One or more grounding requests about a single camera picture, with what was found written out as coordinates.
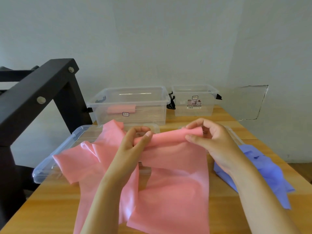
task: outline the forearm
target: forearm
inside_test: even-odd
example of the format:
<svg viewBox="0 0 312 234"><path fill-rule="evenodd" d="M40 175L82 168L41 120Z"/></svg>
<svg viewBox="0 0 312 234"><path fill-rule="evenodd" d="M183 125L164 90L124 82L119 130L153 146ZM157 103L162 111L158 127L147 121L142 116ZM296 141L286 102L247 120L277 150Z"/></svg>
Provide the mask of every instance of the forearm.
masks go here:
<svg viewBox="0 0 312 234"><path fill-rule="evenodd" d="M122 188L105 177L101 181L80 234L118 232L119 201Z"/></svg>
<svg viewBox="0 0 312 234"><path fill-rule="evenodd" d="M253 234L300 233L257 169L246 162L230 173Z"/></svg>

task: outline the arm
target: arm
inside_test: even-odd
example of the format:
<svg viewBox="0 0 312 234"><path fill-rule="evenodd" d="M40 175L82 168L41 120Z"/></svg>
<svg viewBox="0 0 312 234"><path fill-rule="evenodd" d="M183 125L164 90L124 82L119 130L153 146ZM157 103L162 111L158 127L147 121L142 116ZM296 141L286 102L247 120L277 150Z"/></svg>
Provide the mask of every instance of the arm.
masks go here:
<svg viewBox="0 0 312 234"><path fill-rule="evenodd" d="M137 132L146 132L135 146ZM139 157L152 138L148 127L133 127L121 145L99 184L90 211L80 234L116 234L118 232L119 201L123 187L138 165Z"/></svg>
<svg viewBox="0 0 312 234"><path fill-rule="evenodd" d="M232 177L252 233L300 233L266 181L227 130L222 125L202 118L186 128L197 126L203 127L205 136L187 135L186 139L207 149L215 162Z"/></svg>

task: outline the hand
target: hand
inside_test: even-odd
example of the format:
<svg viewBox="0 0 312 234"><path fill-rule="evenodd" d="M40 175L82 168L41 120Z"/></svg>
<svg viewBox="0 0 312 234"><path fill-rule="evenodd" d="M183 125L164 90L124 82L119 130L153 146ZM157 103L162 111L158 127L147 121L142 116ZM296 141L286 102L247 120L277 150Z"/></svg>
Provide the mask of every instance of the hand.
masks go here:
<svg viewBox="0 0 312 234"><path fill-rule="evenodd" d="M230 174L232 170L243 165L250 165L250 161L236 145L226 128L210 120L199 118L186 126L186 129L193 129L201 126L204 137L187 135L187 141L200 145L208 150L215 162Z"/></svg>
<svg viewBox="0 0 312 234"><path fill-rule="evenodd" d="M153 133L150 130L146 126L135 126L126 133L103 179L112 181L121 189L127 184L138 165L141 153L152 139ZM139 132L145 132L145 135L133 146L136 133Z"/></svg>

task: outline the left hand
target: left hand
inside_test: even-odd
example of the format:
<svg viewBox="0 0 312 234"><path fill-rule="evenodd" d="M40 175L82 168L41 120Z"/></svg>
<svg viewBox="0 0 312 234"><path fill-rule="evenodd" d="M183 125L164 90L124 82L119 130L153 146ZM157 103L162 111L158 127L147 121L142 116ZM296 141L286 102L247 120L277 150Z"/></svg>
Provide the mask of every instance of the left hand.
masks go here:
<svg viewBox="0 0 312 234"><path fill-rule="evenodd" d="M126 133L103 179L113 182L121 189L127 184L141 153L152 139L153 133L150 130L146 126L134 126ZM133 146L136 133L139 132L145 132L145 135Z"/></svg>

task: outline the right hand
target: right hand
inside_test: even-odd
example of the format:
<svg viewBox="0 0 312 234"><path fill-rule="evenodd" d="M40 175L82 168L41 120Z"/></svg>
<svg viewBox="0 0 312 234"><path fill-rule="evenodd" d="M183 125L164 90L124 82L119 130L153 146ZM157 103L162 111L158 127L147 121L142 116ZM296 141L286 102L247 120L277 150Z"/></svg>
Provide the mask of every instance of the right hand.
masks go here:
<svg viewBox="0 0 312 234"><path fill-rule="evenodd" d="M250 161L236 145L224 126L204 118L199 118L189 123L186 129L193 129L199 126L203 129L204 137L187 135L185 137L186 140L207 149L223 171L230 174L241 166L250 165Z"/></svg>

